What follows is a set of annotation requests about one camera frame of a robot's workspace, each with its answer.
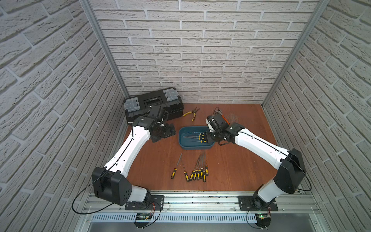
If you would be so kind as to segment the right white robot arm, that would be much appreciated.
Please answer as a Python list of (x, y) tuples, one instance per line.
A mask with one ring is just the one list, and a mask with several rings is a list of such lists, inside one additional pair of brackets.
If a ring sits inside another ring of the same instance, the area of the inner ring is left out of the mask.
[(276, 176), (262, 185), (253, 195), (253, 204), (265, 208), (281, 194), (294, 194), (306, 176), (302, 154), (296, 149), (291, 151), (278, 147), (253, 134), (244, 126), (233, 123), (208, 122), (208, 139), (213, 142), (226, 141), (246, 148), (277, 170)]

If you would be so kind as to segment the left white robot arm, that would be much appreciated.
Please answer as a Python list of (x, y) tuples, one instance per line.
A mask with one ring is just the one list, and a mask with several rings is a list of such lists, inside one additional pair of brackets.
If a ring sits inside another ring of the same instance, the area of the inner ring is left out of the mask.
[(176, 135), (173, 124), (159, 122), (156, 118), (139, 117), (133, 124), (131, 134), (118, 152), (103, 166), (92, 172), (95, 197), (112, 204), (149, 204), (150, 190), (132, 185), (127, 176), (142, 147), (148, 140), (153, 143)]

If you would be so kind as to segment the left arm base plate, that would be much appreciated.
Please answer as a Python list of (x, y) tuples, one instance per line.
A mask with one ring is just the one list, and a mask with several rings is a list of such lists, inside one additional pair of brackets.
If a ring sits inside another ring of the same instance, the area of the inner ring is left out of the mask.
[(164, 195), (151, 195), (143, 202), (127, 202), (125, 204), (126, 211), (142, 211), (142, 210), (155, 210), (161, 211), (164, 205)]

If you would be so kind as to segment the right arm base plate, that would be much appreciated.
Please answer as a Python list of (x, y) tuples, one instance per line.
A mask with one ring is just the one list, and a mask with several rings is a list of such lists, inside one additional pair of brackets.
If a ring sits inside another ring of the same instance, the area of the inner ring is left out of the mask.
[(278, 211), (275, 199), (268, 203), (254, 196), (238, 196), (237, 199), (241, 211)]

